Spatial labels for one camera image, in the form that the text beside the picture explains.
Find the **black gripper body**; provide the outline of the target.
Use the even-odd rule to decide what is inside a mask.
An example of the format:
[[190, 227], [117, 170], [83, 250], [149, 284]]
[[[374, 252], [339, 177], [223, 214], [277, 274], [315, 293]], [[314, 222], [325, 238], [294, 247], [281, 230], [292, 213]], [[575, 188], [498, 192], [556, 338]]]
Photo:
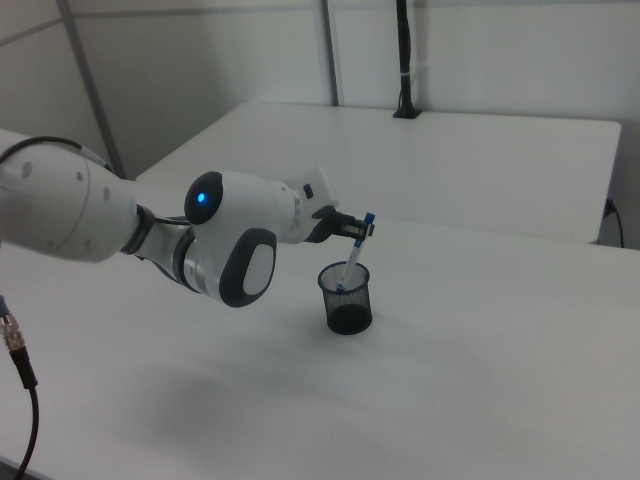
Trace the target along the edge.
[[322, 243], [331, 236], [349, 236], [347, 228], [351, 225], [351, 216], [337, 211], [334, 206], [321, 208], [312, 218], [318, 220], [318, 223], [308, 235], [308, 243]]

